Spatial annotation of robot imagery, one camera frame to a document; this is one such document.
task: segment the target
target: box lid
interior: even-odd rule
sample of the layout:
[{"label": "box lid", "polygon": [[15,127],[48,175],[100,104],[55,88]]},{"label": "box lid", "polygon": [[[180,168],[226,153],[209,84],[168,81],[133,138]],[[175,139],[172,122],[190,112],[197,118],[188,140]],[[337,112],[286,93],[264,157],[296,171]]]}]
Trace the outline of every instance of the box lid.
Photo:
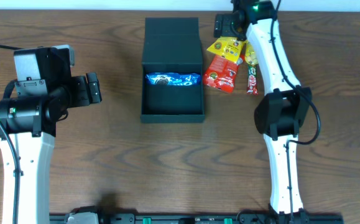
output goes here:
[{"label": "box lid", "polygon": [[203,63],[198,18],[146,18],[142,64]]}]

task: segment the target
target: snack package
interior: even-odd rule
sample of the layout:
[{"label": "snack package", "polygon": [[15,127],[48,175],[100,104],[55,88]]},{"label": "snack package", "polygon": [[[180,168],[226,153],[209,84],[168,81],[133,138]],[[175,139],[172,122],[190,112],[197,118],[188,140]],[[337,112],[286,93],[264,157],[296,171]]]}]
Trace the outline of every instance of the snack package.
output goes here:
[{"label": "snack package", "polygon": [[238,61],[244,42],[236,40],[236,37],[220,37],[207,51],[219,55],[233,63]]},{"label": "snack package", "polygon": [[146,76],[151,85],[197,85],[200,75],[196,73],[179,74],[175,72],[154,72]]},{"label": "snack package", "polygon": [[246,42],[244,61],[247,63],[247,94],[258,95],[257,90],[257,56],[250,42]]},{"label": "snack package", "polygon": [[234,91],[236,74],[242,62],[242,57],[238,59],[237,63],[233,63],[216,55],[203,75],[203,83],[227,93],[232,93]]}]

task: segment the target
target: yellow package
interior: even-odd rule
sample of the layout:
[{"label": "yellow package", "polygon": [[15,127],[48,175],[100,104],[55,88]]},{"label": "yellow package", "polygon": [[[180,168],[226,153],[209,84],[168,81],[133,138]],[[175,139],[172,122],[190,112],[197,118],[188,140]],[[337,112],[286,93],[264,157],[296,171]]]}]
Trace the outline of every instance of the yellow package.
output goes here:
[{"label": "yellow package", "polygon": [[207,51],[236,63],[239,59],[244,42],[236,40],[236,37],[220,37]]},{"label": "yellow package", "polygon": [[257,65],[259,62],[257,61],[257,55],[254,52],[253,46],[249,41],[246,41],[246,51],[244,54],[244,60],[249,65]]}]

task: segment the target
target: wooden table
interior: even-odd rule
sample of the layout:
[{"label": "wooden table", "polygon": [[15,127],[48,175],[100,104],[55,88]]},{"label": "wooden table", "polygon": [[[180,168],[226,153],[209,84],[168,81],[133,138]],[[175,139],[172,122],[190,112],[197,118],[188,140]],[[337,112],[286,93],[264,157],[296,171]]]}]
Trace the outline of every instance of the wooden table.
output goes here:
[{"label": "wooden table", "polygon": [[[269,158],[240,68],[232,95],[205,88],[203,124],[141,124],[145,17],[199,17],[203,48],[216,12],[0,11],[0,44],[70,44],[72,75],[96,72],[103,102],[69,110],[57,124],[50,211],[100,204],[139,212],[266,210]],[[309,212],[341,212],[360,223],[360,13],[283,12],[280,31],[293,70],[310,86],[322,119],[316,143],[298,147],[300,193]],[[205,67],[213,56],[205,52]],[[0,99],[16,78],[0,49]],[[301,139],[315,131],[309,111]],[[0,222],[3,165],[0,153]]]}]

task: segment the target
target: red and green wrapper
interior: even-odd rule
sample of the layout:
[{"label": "red and green wrapper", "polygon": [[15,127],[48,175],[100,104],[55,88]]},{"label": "red and green wrapper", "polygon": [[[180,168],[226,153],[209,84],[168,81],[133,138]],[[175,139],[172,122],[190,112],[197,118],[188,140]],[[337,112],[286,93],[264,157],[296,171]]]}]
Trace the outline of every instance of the red and green wrapper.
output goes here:
[{"label": "red and green wrapper", "polygon": [[257,65],[247,65],[247,92],[246,94],[258,95],[257,91]]}]

